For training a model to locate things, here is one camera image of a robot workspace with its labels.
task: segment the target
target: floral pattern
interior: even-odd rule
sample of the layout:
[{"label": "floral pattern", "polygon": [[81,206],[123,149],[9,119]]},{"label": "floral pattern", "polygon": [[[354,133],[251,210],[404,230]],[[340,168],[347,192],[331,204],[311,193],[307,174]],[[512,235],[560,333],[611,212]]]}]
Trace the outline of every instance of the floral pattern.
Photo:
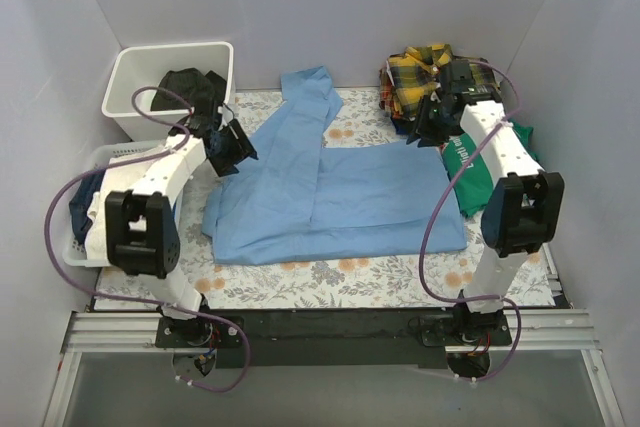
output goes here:
[{"label": "floral pattern", "polygon": [[[378,89],[337,89],[344,106],[325,132],[326,147],[363,147],[398,140],[391,122],[378,108]],[[239,93],[235,114],[250,135],[282,103],[276,91]],[[209,193],[221,182],[208,165],[196,170],[185,186],[179,233],[179,267],[214,309],[277,309],[318,307],[433,307],[443,305],[429,297],[418,279],[418,256],[289,262],[264,266],[216,265],[211,239],[201,232]],[[482,255],[480,214],[466,221],[468,246],[464,251],[429,254],[425,277],[431,288],[457,296],[473,278]],[[553,305],[547,280],[548,262],[541,251],[530,256],[509,289],[519,305]],[[151,297],[139,279],[115,268],[103,269],[98,290]],[[152,309],[153,306],[142,304]],[[141,304],[96,299],[94,308],[140,309]]]}]

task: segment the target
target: green cloth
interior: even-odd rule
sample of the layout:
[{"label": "green cloth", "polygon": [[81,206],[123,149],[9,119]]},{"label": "green cloth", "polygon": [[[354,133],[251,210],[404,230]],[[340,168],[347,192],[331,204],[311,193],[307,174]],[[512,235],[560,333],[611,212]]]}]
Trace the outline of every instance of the green cloth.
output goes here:
[{"label": "green cloth", "polygon": [[[529,150],[529,138],[533,132],[533,127],[523,127],[513,123],[513,131],[522,142],[522,145],[535,160],[538,156]],[[460,137],[453,137],[442,151],[442,160],[449,177],[453,178],[458,173],[462,164],[476,150],[476,144],[468,134]],[[460,212],[465,217],[471,217],[476,212],[484,209],[493,193],[493,182],[487,164],[482,160],[482,156],[476,159],[467,167],[466,172],[453,187],[458,197]]]}]

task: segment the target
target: white cloth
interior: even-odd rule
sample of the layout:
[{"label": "white cloth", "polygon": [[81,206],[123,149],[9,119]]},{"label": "white cloth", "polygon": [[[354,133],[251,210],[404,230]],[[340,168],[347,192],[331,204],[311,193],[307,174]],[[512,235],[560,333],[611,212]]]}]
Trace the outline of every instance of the white cloth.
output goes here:
[{"label": "white cloth", "polygon": [[[164,149],[163,145],[154,147],[146,152],[136,154],[123,155],[122,157],[113,158],[109,161],[109,165],[122,162],[125,160],[139,159],[153,154],[157,154]],[[137,164],[126,165],[109,169],[104,174],[100,192],[93,194],[93,200],[87,211],[87,217],[93,221],[93,225],[87,233],[84,242],[84,249],[87,252],[88,260],[104,261],[104,266],[109,266],[107,258],[107,230],[104,217],[104,201],[111,191],[125,191],[130,189],[133,184],[142,178],[145,172],[151,167],[155,160],[140,162]]]}]

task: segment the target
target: cable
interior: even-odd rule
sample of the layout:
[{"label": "cable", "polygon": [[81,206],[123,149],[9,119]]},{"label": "cable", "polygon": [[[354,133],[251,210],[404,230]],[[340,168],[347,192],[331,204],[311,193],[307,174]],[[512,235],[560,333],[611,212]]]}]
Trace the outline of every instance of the cable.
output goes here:
[{"label": "cable", "polygon": [[444,192],[442,193],[442,196],[440,197],[440,200],[438,200],[438,203],[436,204],[435,209],[433,209],[433,214],[431,214],[431,218],[429,219],[429,223],[427,224],[427,228],[426,228],[426,230],[424,232],[424,237],[422,239],[422,245],[420,246],[420,258],[419,258],[419,261],[418,261],[418,275],[420,276],[420,284],[422,285],[422,288],[424,289],[424,291],[429,296],[433,297],[436,300],[439,300],[440,302],[447,302],[447,303],[450,303],[450,304],[462,304],[462,303],[466,303],[466,302],[476,302],[476,301],[486,301],[486,300],[500,300],[502,302],[506,302],[507,304],[509,304],[509,305],[511,305],[513,307],[513,310],[514,310],[514,312],[516,314],[517,328],[516,328],[516,336],[513,339],[513,343],[511,344],[511,350],[509,350],[509,353],[507,354],[505,359],[502,361],[502,363],[498,367],[496,367],[493,370],[493,372],[488,373],[484,377],[480,377],[478,379],[472,379],[472,381],[474,381],[474,380],[479,380],[480,381],[480,380],[489,380],[489,379],[494,378],[496,375],[498,375],[500,372],[502,372],[504,370],[504,368],[509,364],[509,362],[513,358],[513,355],[515,354],[515,351],[516,351],[516,349],[518,347],[518,344],[520,343],[520,336],[522,335],[522,315],[520,314],[520,309],[518,308],[518,305],[513,300],[511,300],[511,299],[509,299],[507,297],[502,297],[500,295],[478,295],[476,297],[468,297],[468,298],[461,298],[461,299],[450,299],[450,298],[444,297],[442,295],[436,294],[433,290],[431,290],[429,288],[429,285],[427,284],[427,281],[426,281],[425,276],[424,276],[424,256],[425,256],[425,253],[426,253],[426,250],[427,250],[427,242],[429,241],[429,236],[431,235],[431,230],[433,229],[433,225],[435,224],[436,217],[438,217],[438,214],[440,213],[440,210],[442,209],[442,206],[444,205],[445,201],[447,200],[447,197],[449,196],[449,194],[453,190],[454,185],[456,185],[458,180],[460,180],[460,177],[462,177],[462,174],[465,172],[465,170],[467,170],[467,167],[478,157],[478,155],[480,155],[480,152],[482,152],[482,149],[484,149],[486,147],[486,145],[491,141],[493,136],[495,136],[498,133],[498,131],[502,128],[503,123],[505,121],[509,120],[515,114],[521,112],[522,111],[522,107],[521,107],[521,104],[520,104],[520,95],[518,94],[518,91],[516,90],[515,85],[513,84],[513,82],[511,81],[511,79],[509,78],[509,76],[507,74],[502,72],[497,67],[494,67],[493,65],[489,64],[488,62],[482,62],[480,60],[471,60],[471,59],[469,59],[467,61],[470,64],[482,65],[482,66],[487,67],[487,68],[493,70],[494,72],[497,72],[498,74],[500,74],[502,76],[502,78],[509,84],[509,86],[511,87],[511,90],[513,91],[513,95],[514,95],[515,101],[516,101],[516,108],[513,111],[511,111],[509,114],[506,114],[500,120],[500,122],[498,122],[496,124],[496,126],[491,130],[491,132],[489,132],[489,135],[487,135],[484,139],[482,139],[482,142],[480,142],[480,144],[476,147],[476,150],[473,152],[473,154],[471,154],[469,156],[469,158],[462,164],[462,166],[460,167],[460,170],[458,170],[456,175],[453,176],[453,178],[451,179],[451,182],[449,182],[449,185],[447,185],[447,188],[444,189]]},{"label": "cable", "polygon": [[51,204],[49,205],[49,208],[47,209],[47,213],[45,215],[44,218],[44,244],[45,247],[47,249],[47,254],[49,255],[49,259],[51,260],[51,263],[53,264],[53,268],[56,270],[56,272],[58,273],[58,275],[60,275],[60,277],[62,277],[62,280],[64,280],[67,284],[69,284],[71,287],[74,287],[88,295],[91,296],[96,296],[96,297],[103,297],[105,299],[110,299],[110,300],[118,300],[118,301],[124,301],[124,302],[141,302],[141,303],[145,303],[145,304],[153,304],[153,305],[157,305],[160,307],[169,307],[173,310],[176,310],[178,312],[182,312],[184,314],[188,314],[188,315],[195,315],[198,317],[202,317],[205,318],[209,321],[212,322],[219,322],[225,325],[228,325],[229,327],[233,327],[234,329],[236,329],[238,331],[238,334],[240,335],[240,338],[242,339],[242,344],[244,346],[244,366],[242,367],[242,370],[240,372],[240,374],[238,375],[238,377],[236,378],[236,380],[234,380],[231,384],[229,384],[226,387],[213,387],[211,385],[207,385],[204,384],[202,382],[198,382],[198,381],[193,381],[192,379],[189,379],[185,376],[177,376],[177,378],[180,378],[181,380],[184,380],[185,382],[187,382],[187,384],[189,385],[195,385],[196,387],[200,387],[202,389],[208,390],[210,392],[217,392],[217,393],[223,393],[223,392],[229,392],[230,390],[234,389],[240,382],[242,382],[242,379],[244,379],[244,377],[247,375],[247,371],[249,370],[249,365],[251,363],[251,347],[249,346],[249,339],[247,338],[246,334],[244,333],[244,331],[238,326],[236,325],[234,322],[231,322],[230,320],[227,320],[223,317],[218,317],[217,315],[212,315],[212,314],[207,314],[204,312],[196,312],[194,310],[189,310],[189,309],[185,309],[182,308],[178,305],[172,305],[168,302],[163,302],[160,300],[156,300],[156,299],[144,299],[141,297],[130,297],[128,295],[116,295],[116,294],[107,294],[106,292],[98,292],[96,290],[93,290],[91,288],[85,287],[84,285],[80,284],[79,282],[76,282],[74,279],[72,279],[71,277],[69,277],[69,275],[64,271],[64,269],[62,268],[62,266],[60,265],[60,263],[58,262],[54,249],[53,249],[53,241],[51,239],[51,220],[53,218],[53,213],[55,211],[56,206],[58,205],[58,202],[60,202],[60,199],[64,196],[64,194],[71,188],[73,187],[77,182],[80,182],[82,179],[85,179],[86,177],[89,177],[91,175],[100,173],[100,172],[104,172],[108,169],[114,169],[117,167],[123,167],[125,165],[132,165],[132,164],[136,164],[138,162],[147,162],[149,160],[157,160],[157,159],[161,159],[162,157],[166,157],[167,155],[170,155],[173,151],[175,150],[179,150],[182,147],[184,147],[187,142],[189,141],[189,138],[191,137],[191,134],[189,132],[189,129],[187,129],[185,126],[180,125],[180,124],[174,124],[171,122],[165,122],[163,120],[160,119],[156,119],[144,112],[142,112],[140,110],[140,108],[138,107],[138,105],[136,104],[136,99],[137,97],[142,93],[142,92],[146,92],[148,90],[155,90],[157,92],[163,92],[167,95],[169,95],[170,97],[173,97],[175,100],[177,100],[178,102],[180,102],[181,104],[185,105],[186,108],[189,110],[190,114],[192,114],[192,107],[191,105],[189,105],[187,103],[186,100],[184,100],[182,97],[180,97],[179,95],[171,92],[170,90],[164,89],[162,87],[142,87],[138,90],[136,90],[133,95],[131,96],[131,104],[133,105],[133,109],[142,117],[144,117],[145,119],[148,119],[152,122],[155,122],[157,124],[162,124],[162,125],[166,125],[169,127],[176,127],[178,129],[180,129],[185,137],[184,139],[182,139],[178,144],[176,144],[172,149],[166,149],[163,150],[162,152],[159,152],[157,154],[153,154],[153,155],[149,155],[147,157],[142,157],[142,158],[138,158],[138,159],[132,159],[132,160],[125,160],[122,162],[117,162],[114,164],[110,164],[107,165],[105,167],[100,167],[97,169],[93,169],[93,170],[88,170],[87,172],[83,172],[82,174],[76,175],[73,179],[71,179],[69,182],[67,182],[59,191],[58,193],[53,197],[53,200],[51,201]]}]

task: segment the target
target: table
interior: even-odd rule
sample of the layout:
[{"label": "table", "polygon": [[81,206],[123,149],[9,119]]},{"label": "table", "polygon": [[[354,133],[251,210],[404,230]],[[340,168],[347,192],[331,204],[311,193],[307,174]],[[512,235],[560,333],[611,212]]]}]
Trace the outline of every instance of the table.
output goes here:
[{"label": "table", "polygon": [[[323,145],[363,147],[399,140],[386,114],[378,108],[378,89],[337,89],[342,110],[325,132]],[[238,93],[232,107],[251,135],[279,107],[279,91]],[[184,189],[179,234],[179,267],[214,309],[384,308],[444,305],[427,296],[418,279],[417,255],[290,262],[265,266],[216,265],[211,239],[201,233],[209,193],[221,182],[211,167],[202,165]],[[482,255],[480,214],[465,222],[468,247],[461,252],[429,254],[427,282],[435,292],[455,297],[468,284]],[[552,306],[547,279],[549,261],[543,251],[529,256],[508,296],[521,306]],[[100,291],[151,297],[135,277],[116,268],[102,269]],[[100,310],[154,309],[139,303],[94,299]]]}]

